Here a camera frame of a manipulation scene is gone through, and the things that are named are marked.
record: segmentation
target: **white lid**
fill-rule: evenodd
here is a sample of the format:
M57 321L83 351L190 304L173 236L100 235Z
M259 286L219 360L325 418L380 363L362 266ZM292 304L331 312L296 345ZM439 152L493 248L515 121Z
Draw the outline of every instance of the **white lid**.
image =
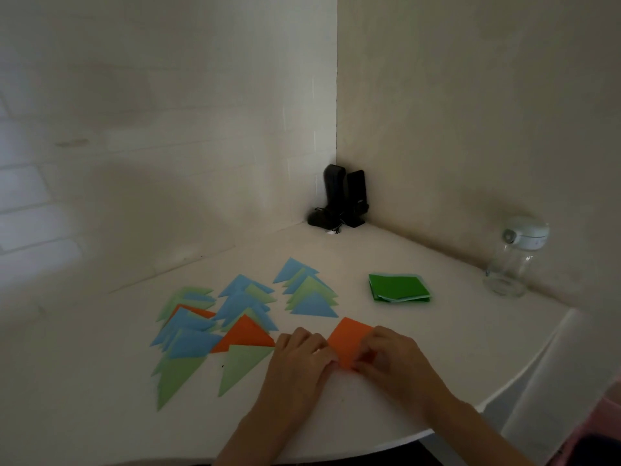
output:
M502 232L502 240L522 250L539 250L548 240L550 227L539 219L526 216L512 217Z

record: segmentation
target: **tabletop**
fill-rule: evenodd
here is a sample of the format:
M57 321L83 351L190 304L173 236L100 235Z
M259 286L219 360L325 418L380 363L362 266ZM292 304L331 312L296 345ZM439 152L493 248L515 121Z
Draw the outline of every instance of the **tabletop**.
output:
M284 310L285 288L271 282L289 257L318 270L338 294L338 319ZM418 305L377 303L369 291L371 272L420 274L433 299ZM532 293L520 299L496 296L483 286L480 269L369 224L337 235L299 224L49 314L5 336L0 463L213 460L256 399L270 357L219 398L226 353L210 354L158 412L157 376L151 372L161 353L149 345L173 291L198 285L217 294L239 273L275 289L277 302L269 315L283 332L303 326L328 337L347 316L413 337L452 392L478 410L528 367L568 310ZM278 332L271 335L277 338ZM360 375L338 371L279 462L350 457L429 432Z

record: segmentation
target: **blue paper triangle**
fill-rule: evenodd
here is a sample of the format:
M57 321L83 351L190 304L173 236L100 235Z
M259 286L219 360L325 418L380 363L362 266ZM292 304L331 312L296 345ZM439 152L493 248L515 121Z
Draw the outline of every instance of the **blue paper triangle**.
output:
M215 299L211 296L207 296L206 294L193 293L192 291L183 294L183 299L189 299L190 301L209 301L210 303L214 303Z
M240 313L244 312L246 307L257 309L259 311L267 312L269 307L263 304L261 301L257 301L254 297L246 293L236 293L229 296L220 310L211 318L213 321L219 321L221 319L228 319L230 316L237 317Z
M263 327L265 330L278 330L278 327L276 327L274 321L272 321L272 319L268 316L268 314L265 313L265 311L263 311L260 307L252 306L245 307L239 312L237 310L231 311L227 318L224 319L224 322L222 322L222 327L228 326L239 316L239 314L243 313L245 309L251 309L256 314L257 318L259 318L259 320L261 321L260 326Z
M300 314L304 316L323 316L338 317L337 313L332 310L330 305L319 293L311 293L291 311L291 314Z
M181 329L167 351L167 356L171 359L206 357L221 339L220 335L209 332Z
M264 284L258 283L256 281L251 280L247 276L243 274L238 274L235 279L230 282L229 286L224 288L224 290L218 294L218 297L222 296L230 296L231 294L241 293L246 288L248 288L251 284L254 284L257 288L261 289L264 293L273 293L274 290L272 288L268 288Z
M307 266L303 263L300 263L295 258L289 258L287 263L284 264L283 269L280 270L280 273L275 277L274 283L282 283L293 278L296 273L298 273L302 268L305 268L309 273L317 274L319 273L317 270L314 270L310 266Z
M167 337L174 336L178 329L207 330L215 325L213 317L206 319L180 307L168 323L159 331L151 346L164 343Z
M320 280L316 274L313 273L309 273L308 271L305 271L304 273L300 274L300 276L298 276L290 285L289 288L287 288L283 294L293 294L295 293L298 288L300 286L302 286L302 283L305 281L306 278L311 277L314 280L317 280L318 282L320 282L322 285L324 285L326 288L332 290L330 288L330 286L328 286L327 284L325 284L322 280Z

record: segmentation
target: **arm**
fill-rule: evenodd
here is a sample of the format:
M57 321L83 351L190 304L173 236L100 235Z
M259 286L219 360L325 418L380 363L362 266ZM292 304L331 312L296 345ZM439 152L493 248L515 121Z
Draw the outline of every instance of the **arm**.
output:
M377 353L372 364L361 361ZM362 341L354 367L416 418L422 418L470 466L533 466L448 390L411 338L376 327Z
M319 334L301 327L282 334L252 410L213 466L268 466L310 415L337 354Z

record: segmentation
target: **orange paper triangle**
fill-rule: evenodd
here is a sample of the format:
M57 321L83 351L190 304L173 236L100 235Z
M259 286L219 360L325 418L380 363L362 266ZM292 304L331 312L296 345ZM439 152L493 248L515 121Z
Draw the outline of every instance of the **orange paper triangle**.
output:
M330 345L338 355L338 364L346 370L352 369L353 359L360 349L360 341L373 327L344 317L328 337Z
M230 345L276 346L274 339L245 314L231 327L224 338L213 347L211 353L228 352Z
M187 309L188 311L195 313L197 316L205 317L206 319L210 319L215 315L215 313L208 311L206 309L197 309L196 307L190 307L189 305L177 304L177 307L175 307L175 310L173 311L173 313L170 314L170 317L166 321L166 324L168 323L170 319L173 318L173 316L177 313L180 307L183 307L183 309Z

